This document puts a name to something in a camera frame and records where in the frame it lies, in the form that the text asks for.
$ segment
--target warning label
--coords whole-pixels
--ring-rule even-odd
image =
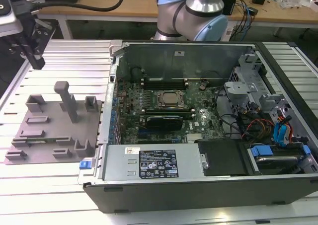
[[[175,150],[141,150],[139,162],[142,179],[179,177]]]

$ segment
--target white label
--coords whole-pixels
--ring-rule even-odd
[[[140,147],[126,147],[125,154],[139,154]]]
[[[174,56],[184,56],[184,51],[174,51]]]

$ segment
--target black cable hose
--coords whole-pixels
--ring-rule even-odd
[[[44,3],[34,4],[34,7],[32,8],[32,11],[40,10],[42,8],[50,7],[50,6],[68,6],[68,7],[85,9],[85,10],[108,12],[108,11],[112,11],[114,9],[117,9],[121,5],[122,2],[123,2],[123,0],[119,0],[115,5],[113,5],[111,7],[99,8],[99,7],[93,7],[93,6],[82,5],[82,4],[77,4],[77,3],[60,2],[60,1],[48,1],[48,2],[44,2]]]

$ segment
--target gray plastic peg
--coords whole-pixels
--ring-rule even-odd
[[[72,123],[76,123],[78,120],[78,114],[76,112],[76,101],[71,99],[69,94],[70,85],[67,81],[57,81],[54,86],[54,91],[61,96],[65,110],[68,112],[68,115]]]

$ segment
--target metal bracket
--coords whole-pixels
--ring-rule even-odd
[[[262,94],[259,98],[260,107],[263,110],[272,110],[282,99],[282,94]]]

